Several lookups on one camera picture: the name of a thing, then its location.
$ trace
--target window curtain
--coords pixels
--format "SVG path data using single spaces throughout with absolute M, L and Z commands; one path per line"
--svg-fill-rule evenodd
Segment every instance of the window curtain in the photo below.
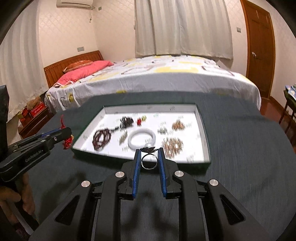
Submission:
M 136 56 L 189 54 L 233 59 L 224 0 L 136 0 Z
M 35 0 L 22 11 L 0 45 L 0 85 L 6 85 L 9 93 L 8 120 L 48 90 L 39 47 L 38 3 Z

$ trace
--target hand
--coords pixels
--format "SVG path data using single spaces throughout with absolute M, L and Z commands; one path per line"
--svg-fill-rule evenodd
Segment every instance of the hand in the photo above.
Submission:
M 15 224 L 18 223 L 17 218 L 11 212 L 8 203 L 6 201 L 19 202 L 21 199 L 23 200 L 23 209 L 30 215 L 33 215 L 35 212 L 35 203 L 33 200 L 32 189 L 29 185 L 29 175 L 25 173 L 21 177 L 23 188 L 21 190 L 21 195 L 12 189 L 0 186 L 0 206 L 3 209 L 7 219 L 10 223 Z

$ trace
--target wooden headboard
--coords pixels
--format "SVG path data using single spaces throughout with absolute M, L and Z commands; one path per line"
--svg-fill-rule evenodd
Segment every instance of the wooden headboard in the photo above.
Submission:
M 89 53 L 83 53 L 71 58 L 67 58 L 45 67 L 44 72 L 47 79 L 48 87 L 49 88 L 52 87 L 54 83 L 56 83 L 59 80 L 59 78 L 64 74 L 63 70 L 69 64 L 75 63 L 80 60 L 97 61 L 97 60 L 103 60 L 103 57 L 100 51 L 97 50 Z

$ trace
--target nightstand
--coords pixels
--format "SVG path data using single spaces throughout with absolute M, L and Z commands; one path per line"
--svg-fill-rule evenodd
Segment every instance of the nightstand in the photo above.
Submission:
M 53 114 L 48 111 L 46 107 L 38 115 L 36 115 L 22 130 L 19 131 L 19 135 L 25 139 L 37 132 L 52 118 Z

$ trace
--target wooden door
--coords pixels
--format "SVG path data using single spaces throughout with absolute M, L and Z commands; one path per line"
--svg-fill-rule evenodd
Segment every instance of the wooden door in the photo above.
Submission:
M 259 89 L 261 97 L 269 98 L 274 77 L 275 41 L 269 12 L 242 0 L 248 35 L 249 78 Z

